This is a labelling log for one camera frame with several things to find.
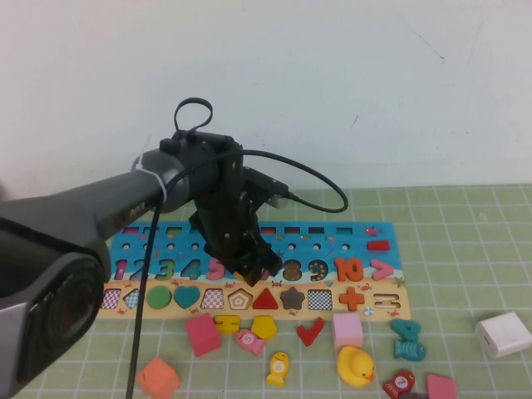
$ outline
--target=grid mat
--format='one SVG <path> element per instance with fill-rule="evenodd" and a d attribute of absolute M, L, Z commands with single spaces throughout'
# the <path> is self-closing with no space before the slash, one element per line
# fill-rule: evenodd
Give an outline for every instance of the grid mat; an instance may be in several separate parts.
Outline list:
<path fill-rule="evenodd" d="M 298 194 L 319 204 L 337 204 L 327 190 Z M 297 322 L 277 322 L 279 333 L 260 357 L 241 350 L 234 337 L 223 337 L 221 349 L 195 358 L 183 321 L 146 320 L 139 370 L 158 354 L 180 375 L 175 397 L 186 399 L 387 399 L 380 387 L 401 369 L 416 375 L 414 392 L 426 391 L 425 375 L 433 372 L 454 378 L 461 399 L 532 397 L 532 349 L 490 361 L 473 334 L 477 321 L 509 311 L 532 331 L 532 186 L 347 194 L 351 207 L 342 214 L 289 204 L 284 209 L 264 206 L 259 219 L 393 222 L 412 316 L 422 325 L 420 342 L 428 351 L 424 361 L 394 360 L 397 336 L 389 324 L 364 323 L 364 348 L 376 360 L 377 377 L 366 387 L 352 388 L 337 375 L 330 323 L 311 347 L 296 335 Z M 193 211 L 188 204 L 162 219 L 186 219 Z M 75 347 L 15 397 L 124 397 L 132 333 L 132 320 L 97 321 Z M 265 382 L 277 351 L 285 351 L 290 359 L 284 388 Z M 138 387 L 135 397 L 145 397 Z"/>

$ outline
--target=checkered square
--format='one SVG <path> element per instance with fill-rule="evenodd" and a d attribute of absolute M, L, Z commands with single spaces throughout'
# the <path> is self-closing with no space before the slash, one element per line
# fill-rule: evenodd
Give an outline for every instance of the checkered square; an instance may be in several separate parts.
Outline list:
<path fill-rule="evenodd" d="M 202 309 L 223 309 L 224 291 L 221 289 L 206 289 L 201 301 Z"/>
<path fill-rule="evenodd" d="M 118 302 L 120 301 L 120 294 L 122 290 L 120 288 L 108 288 L 103 294 L 102 309 L 116 309 Z"/>
<path fill-rule="evenodd" d="M 139 293 L 139 289 L 135 288 L 124 297 L 124 302 L 129 309 L 134 309 L 139 304 Z"/>
<path fill-rule="evenodd" d="M 333 295 L 328 289 L 309 289 L 308 308 L 310 310 L 333 310 Z"/>

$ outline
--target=orange plus sign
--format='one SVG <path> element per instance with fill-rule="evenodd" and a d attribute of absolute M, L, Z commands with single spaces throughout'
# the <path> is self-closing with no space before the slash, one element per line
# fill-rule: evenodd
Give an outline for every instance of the orange plus sign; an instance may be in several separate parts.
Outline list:
<path fill-rule="evenodd" d="M 349 312 L 356 312 L 357 305 L 363 305 L 366 302 L 364 295 L 361 293 L 356 293 L 355 288 L 349 287 L 346 293 L 340 295 L 340 303 L 347 305 Z"/>

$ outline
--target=white charger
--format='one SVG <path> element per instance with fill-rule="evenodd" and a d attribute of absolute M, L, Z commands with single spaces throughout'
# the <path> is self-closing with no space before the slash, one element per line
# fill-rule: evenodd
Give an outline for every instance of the white charger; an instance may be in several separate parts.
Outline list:
<path fill-rule="evenodd" d="M 522 351 L 532 344 L 532 334 L 515 312 L 478 322 L 475 334 L 493 359 Z"/>

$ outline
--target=black cable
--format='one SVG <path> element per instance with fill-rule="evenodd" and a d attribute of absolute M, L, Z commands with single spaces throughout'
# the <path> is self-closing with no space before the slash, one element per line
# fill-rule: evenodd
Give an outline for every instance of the black cable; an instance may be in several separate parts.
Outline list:
<path fill-rule="evenodd" d="M 324 208 L 321 205 L 312 204 L 310 202 L 305 201 L 304 199 L 300 199 L 297 195 L 293 193 L 289 193 L 287 197 L 290 200 L 299 202 L 300 204 L 303 204 L 312 209 L 320 210 L 322 212 L 327 212 L 329 214 L 339 214 L 340 212 L 343 212 L 344 210 L 346 210 L 347 207 L 349 206 L 349 201 L 347 200 L 346 194 L 343 192 L 343 190 L 340 187 L 338 187 L 327 176 L 322 175 L 317 170 L 309 168 L 308 166 L 301 164 L 297 162 L 296 160 L 290 160 L 289 158 L 285 158 L 284 156 L 272 154 L 271 152 L 260 151 L 260 150 L 238 150 L 238 151 L 227 152 L 227 153 L 211 156 L 210 158 L 207 158 L 206 160 L 202 160 L 201 162 L 191 166 L 188 169 L 183 170 L 182 172 L 174 176 L 166 185 L 166 191 L 170 192 L 180 180 L 184 179 L 188 174 L 197 170 L 201 166 L 206 165 L 210 162 L 214 162 L 216 160 L 222 160 L 223 158 L 229 158 L 230 156 L 235 156 L 235 155 L 253 155 L 253 156 L 260 156 L 263 158 L 269 158 L 270 160 L 276 160 L 278 162 L 283 162 L 284 164 L 293 166 L 294 168 L 307 172 L 310 175 L 320 179 L 323 183 L 325 183 L 326 185 L 331 187 L 334 191 L 336 191 L 338 195 L 340 195 L 340 198 L 343 201 L 343 205 L 340 208 Z"/>
<path fill-rule="evenodd" d="M 146 245 L 144 263 L 142 264 L 142 277 L 140 278 L 139 301 L 135 315 L 135 332 L 133 333 L 133 345 L 131 347 L 131 361 L 129 376 L 127 378 L 126 399 L 131 399 L 133 397 L 133 388 L 135 387 L 136 361 L 139 356 L 140 330 L 142 328 L 142 312 L 144 311 L 144 296 L 146 292 L 146 283 L 148 281 L 148 273 L 150 271 L 151 252 L 155 242 L 155 232 L 157 231 L 157 224 L 159 223 L 159 216 L 163 207 L 163 201 L 164 200 L 162 196 L 157 201 L 157 206 L 155 207 L 153 218 L 151 219 L 150 235 Z"/>

